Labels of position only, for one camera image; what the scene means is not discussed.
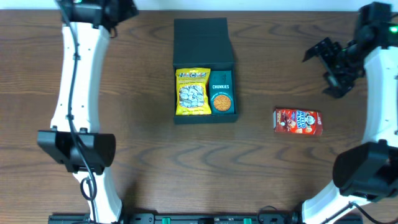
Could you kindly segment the red Hello Panda box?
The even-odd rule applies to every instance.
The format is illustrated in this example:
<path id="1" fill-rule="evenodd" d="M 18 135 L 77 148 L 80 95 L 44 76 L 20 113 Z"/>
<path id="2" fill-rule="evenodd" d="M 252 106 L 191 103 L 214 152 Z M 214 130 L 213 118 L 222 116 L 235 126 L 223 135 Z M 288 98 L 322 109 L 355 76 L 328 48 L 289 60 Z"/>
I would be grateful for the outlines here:
<path id="1" fill-rule="evenodd" d="M 275 133 L 319 136 L 323 132 L 323 116 L 319 111 L 275 108 L 273 128 Z"/>

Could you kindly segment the teal Chunkies cookie box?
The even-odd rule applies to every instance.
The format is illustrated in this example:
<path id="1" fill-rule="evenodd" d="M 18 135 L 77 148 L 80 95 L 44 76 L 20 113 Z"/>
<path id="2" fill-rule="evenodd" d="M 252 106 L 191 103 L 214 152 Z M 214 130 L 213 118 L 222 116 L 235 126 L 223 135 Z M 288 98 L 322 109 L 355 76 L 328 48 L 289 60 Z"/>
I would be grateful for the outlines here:
<path id="1" fill-rule="evenodd" d="M 231 71 L 212 71 L 209 80 L 209 101 L 213 114 L 233 114 L 233 81 Z"/>

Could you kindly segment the black gift box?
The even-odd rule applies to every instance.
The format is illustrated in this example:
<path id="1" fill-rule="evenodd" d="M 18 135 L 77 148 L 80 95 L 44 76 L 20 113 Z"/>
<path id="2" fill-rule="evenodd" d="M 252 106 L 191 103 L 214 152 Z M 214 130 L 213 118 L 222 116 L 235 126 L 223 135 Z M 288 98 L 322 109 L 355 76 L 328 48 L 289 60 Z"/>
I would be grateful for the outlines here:
<path id="1" fill-rule="evenodd" d="M 177 124 L 232 123 L 238 119 L 234 52 L 225 18 L 175 19 L 173 69 L 210 68 L 231 71 L 233 81 L 233 114 L 174 115 Z M 175 111 L 177 93 L 175 77 Z"/>

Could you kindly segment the yellow Hacks candy bag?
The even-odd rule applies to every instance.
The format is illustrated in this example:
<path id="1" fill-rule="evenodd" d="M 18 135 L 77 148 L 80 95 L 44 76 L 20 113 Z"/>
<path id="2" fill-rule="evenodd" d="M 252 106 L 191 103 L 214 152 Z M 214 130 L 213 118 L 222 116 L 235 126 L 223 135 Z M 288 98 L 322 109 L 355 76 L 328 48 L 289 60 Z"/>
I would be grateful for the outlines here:
<path id="1" fill-rule="evenodd" d="M 210 115 L 207 84 L 210 68 L 176 69 L 177 116 Z"/>

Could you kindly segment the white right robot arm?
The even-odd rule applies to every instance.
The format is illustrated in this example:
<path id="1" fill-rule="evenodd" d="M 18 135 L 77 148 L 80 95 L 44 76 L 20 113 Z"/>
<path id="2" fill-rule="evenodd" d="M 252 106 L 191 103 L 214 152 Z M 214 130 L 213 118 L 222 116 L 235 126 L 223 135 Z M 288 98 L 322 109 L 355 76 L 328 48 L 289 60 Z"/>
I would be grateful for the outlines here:
<path id="1" fill-rule="evenodd" d="M 326 67 L 326 92 L 335 98 L 366 77 L 366 127 L 362 143 L 336 158 L 331 182 L 290 222 L 346 223 L 350 211 L 397 196 L 397 24 L 360 23 L 347 47 L 325 38 L 306 51 L 304 59 L 312 57 Z"/>

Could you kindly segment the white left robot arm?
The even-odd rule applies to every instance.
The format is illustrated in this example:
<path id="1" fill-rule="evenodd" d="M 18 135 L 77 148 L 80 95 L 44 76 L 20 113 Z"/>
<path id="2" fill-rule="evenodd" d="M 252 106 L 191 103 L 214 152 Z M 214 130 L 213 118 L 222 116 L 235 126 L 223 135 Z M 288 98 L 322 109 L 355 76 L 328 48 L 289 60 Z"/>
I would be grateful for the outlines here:
<path id="1" fill-rule="evenodd" d="M 118 24 L 136 16 L 132 0 L 57 1 L 62 16 L 63 64 L 57 106 L 38 146 L 80 185 L 90 212 L 50 222 L 125 223 L 111 164 L 116 137 L 101 133 L 99 93 L 103 61 Z"/>

